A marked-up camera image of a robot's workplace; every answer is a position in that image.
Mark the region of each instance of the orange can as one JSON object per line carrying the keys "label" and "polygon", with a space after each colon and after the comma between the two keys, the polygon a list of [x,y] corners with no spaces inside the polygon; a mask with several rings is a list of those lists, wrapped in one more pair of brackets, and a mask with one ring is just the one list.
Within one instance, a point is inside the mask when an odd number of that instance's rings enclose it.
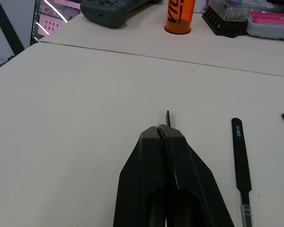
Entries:
{"label": "orange can", "polygon": [[195,0],[169,0],[165,30],[183,35],[191,31]]}

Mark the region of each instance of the desk surface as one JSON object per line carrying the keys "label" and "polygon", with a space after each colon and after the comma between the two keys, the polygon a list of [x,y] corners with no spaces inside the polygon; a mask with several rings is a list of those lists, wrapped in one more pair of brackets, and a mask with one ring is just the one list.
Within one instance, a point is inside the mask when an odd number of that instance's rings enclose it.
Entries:
{"label": "desk surface", "polygon": [[284,41],[215,36],[201,14],[194,14],[191,33],[173,35],[164,30],[167,2],[145,5],[119,29],[80,14],[41,41],[284,76]]}
{"label": "desk surface", "polygon": [[236,227],[243,121],[254,224],[284,227],[284,78],[52,44],[0,68],[0,226],[112,226],[119,173],[168,109]]}

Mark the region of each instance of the clear plastic case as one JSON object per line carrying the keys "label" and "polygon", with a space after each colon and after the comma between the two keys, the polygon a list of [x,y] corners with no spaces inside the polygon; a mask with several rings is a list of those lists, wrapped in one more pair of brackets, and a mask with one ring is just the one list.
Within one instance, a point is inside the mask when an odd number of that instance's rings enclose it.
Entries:
{"label": "clear plastic case", "polygon": [[274,8],[265,0],[210,0],[211,8],[225,21],[246,21],[250,9]]}

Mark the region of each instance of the wall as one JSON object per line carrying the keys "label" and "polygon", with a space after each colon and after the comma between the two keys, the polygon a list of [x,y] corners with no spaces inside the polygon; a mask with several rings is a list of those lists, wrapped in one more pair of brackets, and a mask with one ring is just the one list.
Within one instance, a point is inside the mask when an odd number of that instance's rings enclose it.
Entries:
{"label": "wall", "polygon": [[[27,48],[30,42],[35,0],[0,0],[0,3],[23,46]],[[0,63],[7,61],[11,55],[13,52],[0,29]]]}

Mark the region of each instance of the gray game controller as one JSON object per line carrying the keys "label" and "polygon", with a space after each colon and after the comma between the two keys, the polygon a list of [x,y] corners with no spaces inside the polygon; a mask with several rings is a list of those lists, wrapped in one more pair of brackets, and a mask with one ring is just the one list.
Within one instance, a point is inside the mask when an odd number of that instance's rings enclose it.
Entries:
{"label": "gray game controller", "polygon": [[106,27],[120,27],[128,19],[128,13],[149,2],[162,0],[82,0],[82,14],[90,21]]}

